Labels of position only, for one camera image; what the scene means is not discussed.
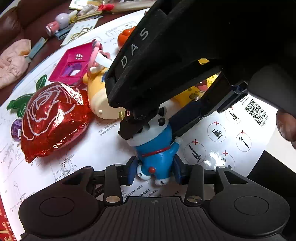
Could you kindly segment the dark-skinned hand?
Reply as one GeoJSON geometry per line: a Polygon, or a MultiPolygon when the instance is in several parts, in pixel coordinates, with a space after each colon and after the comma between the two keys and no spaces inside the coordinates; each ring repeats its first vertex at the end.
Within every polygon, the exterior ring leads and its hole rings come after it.
{"type": "Polygon", "coordinates": [[[280,135],[296,149],[296,119],[289,113],[278,110],[276,113],[276,126],[280,135]]]}

